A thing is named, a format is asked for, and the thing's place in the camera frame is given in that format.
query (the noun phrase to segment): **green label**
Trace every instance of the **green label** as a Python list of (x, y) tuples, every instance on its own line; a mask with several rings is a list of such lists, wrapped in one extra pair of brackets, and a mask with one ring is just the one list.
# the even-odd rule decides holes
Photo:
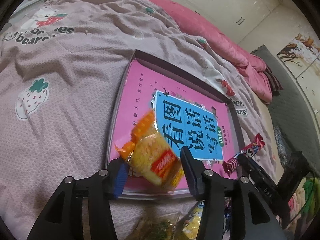
[(223, 147), (224, 143), (223, 143), (223, 137), (222, 137), (222, 132), (220, 127), (217, 127), (217, 132), (218, 132), (219, 144), (221, 147)]

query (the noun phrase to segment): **blue label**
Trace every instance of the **blue label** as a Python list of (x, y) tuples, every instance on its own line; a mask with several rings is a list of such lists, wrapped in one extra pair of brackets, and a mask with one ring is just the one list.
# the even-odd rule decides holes
[(160, 91), (156, 91), (153, 107), (158, 131), (178, 157), (181, 147), (188, 146), (196, 159), (223, 160), (213, 113)]

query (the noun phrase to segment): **pink bedsheet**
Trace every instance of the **pink bedsheet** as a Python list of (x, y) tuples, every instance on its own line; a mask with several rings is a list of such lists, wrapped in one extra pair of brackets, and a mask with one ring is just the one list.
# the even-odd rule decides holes
[(170, 0), (149, 0), (161, 6), (178, 24), (184, 33), (206, 39), (212, 50), (231, 62), (244, 76), (252, 91), (266, 102), (272, 100), (267, 76), (263, 73), (266, 63), (259, 57), (245, 51), (216, 26), (194, 11)]

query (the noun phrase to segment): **gray mat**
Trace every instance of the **gray mat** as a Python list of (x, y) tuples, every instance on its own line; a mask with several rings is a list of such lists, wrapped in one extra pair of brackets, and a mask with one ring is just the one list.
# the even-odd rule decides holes
[(287, 152), (302, 151), (309, 164), (320, 173), (320, 145), (315, 124), (299, 89), (287, 71), (267, 49), (261, 46), (252, 54), (262, 58), (280, 81), (283, 90), (268, 106), (273, 125), (280, 127)]

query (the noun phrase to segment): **white strawberry print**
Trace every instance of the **white strawberry print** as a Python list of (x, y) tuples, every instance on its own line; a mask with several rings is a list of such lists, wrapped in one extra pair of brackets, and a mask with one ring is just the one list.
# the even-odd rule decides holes
[(49, 94), (48, 85), (49, 83), (41, 78), (35, 80), (31, 87), (18, 95), (15, 108), (19, 119), (27, 119), (47, 100)]

